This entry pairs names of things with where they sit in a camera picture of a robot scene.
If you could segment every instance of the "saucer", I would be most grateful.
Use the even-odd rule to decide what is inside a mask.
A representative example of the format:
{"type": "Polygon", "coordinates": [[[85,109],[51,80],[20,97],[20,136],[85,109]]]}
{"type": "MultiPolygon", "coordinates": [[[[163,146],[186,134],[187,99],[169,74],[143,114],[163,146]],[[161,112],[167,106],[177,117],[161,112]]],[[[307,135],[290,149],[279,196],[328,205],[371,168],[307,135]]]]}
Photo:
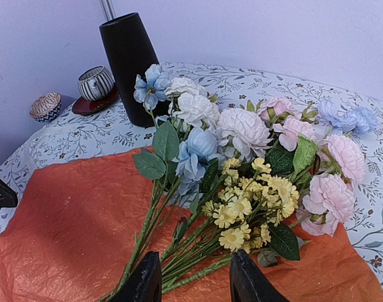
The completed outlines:
{"type": "Polygon", "coordinates": [[[116,101],[118,95],[117,86],[114,84],[112,91],[105,98],[99,101],[91,102],[81,96],[77,99],[74,105],[72,105],[72,112],[76,115],[91,115],[111,105],[111,103],[116,101]]]}

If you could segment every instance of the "table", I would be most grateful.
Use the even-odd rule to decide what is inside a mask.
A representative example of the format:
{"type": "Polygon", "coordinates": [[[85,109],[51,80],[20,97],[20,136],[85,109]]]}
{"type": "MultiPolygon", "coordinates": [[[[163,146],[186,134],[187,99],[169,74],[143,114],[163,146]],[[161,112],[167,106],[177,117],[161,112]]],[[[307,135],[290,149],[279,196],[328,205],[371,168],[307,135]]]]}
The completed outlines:
{"type": "MultiPolygon", "coordinates": [[[[355,215],[345,228],[351,243],[375,272],[383,288],[383,101],[256,69],[171,62],[162,65],[174,76],[187,76],[205,86],[208,92],[217,93],[221,108],[246,104],[249,99],[257,103],[260,99],[282,96],[291,99],[299,109],[304,109],[309,101],[316,104],[330,99],[341,112],[359,105],[376,113],[378,129],[364,137],[353,138],[366,154],[367,175],[364,183],[355,187],[355,215]]],[[[0,178],[21,200],[35,169],[147,146],[152,143],[153,133],[153,128],[132,125],[119,100],[91,116],[75,115],[68,107],[0,166],[0,178]]],[[[7,227],[14,210],[0,209],[0,233],[7,227]]]]}

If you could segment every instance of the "patterned bowl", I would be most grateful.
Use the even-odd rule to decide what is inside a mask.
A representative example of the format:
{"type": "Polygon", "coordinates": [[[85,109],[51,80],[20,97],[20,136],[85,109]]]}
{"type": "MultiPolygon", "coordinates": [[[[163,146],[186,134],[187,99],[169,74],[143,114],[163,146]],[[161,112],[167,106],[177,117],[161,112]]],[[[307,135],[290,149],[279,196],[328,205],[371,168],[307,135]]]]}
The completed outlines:
{"type": "Polygon", "coordinates": [[[48,123],[54,120],[61,109],[61,95],[57,92],[45,94],[33,102],[29,115],[36,121],[48,123]]]}

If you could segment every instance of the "black object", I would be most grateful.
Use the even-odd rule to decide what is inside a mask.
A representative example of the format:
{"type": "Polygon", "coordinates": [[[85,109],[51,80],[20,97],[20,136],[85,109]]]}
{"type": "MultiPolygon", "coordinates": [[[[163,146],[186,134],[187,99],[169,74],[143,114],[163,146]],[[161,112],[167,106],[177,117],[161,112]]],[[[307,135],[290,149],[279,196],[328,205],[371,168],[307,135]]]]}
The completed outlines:
{"type": "Polygon", "coordinates": [[[244,250],[232,255],[229,284],[232,302],[288,302],[244,250]]]}
{"type": "Polygon", "coordinates": [[[15,208],[17,205],[16,193],[0,179],[0,208],[15,208]]]}
{"type": "MultiPolygon", "coordinates": [[[[100,33],[111,72],[129,120],[136,126],[154,125],[142,104],[133,97],[137,74],[144,77],[152,64],[158,64],[154,48],[138,13],[126,14],[102,24],[100,33]]],[[[168,103],[158,102],[154,115],[166,115],[168,103]]]]}
{"type": "Polygon", "coordinates": [[[162,274],[158,252],[148,252],[109,302],[161,302],[162,274]]]}

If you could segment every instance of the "orange paper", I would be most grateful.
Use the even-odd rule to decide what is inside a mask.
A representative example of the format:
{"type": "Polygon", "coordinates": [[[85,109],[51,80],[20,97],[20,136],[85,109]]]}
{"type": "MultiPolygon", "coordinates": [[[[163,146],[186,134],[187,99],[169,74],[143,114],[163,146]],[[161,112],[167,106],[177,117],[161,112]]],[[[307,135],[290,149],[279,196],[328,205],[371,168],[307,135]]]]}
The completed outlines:
{"type": "MultiPolygon", "coordinates": [[[[111,291],[142,228],[152,183],[131,155],[51,165],[35,171],[0,235],[0,302],[95,301],[111,291]]],[[[182,210],[182,215],[189,215],[182,210]]],[[[178,215],[157,233],[151,250],[169,245],[178,215]]],[[[263,269],[290,301],[383,301],[374,273],[342,225],[333,238],[312,237],[302,260],[263,269]]],[[[165,294],[163,301],[230,301],[228,268],[165,294]]]]}

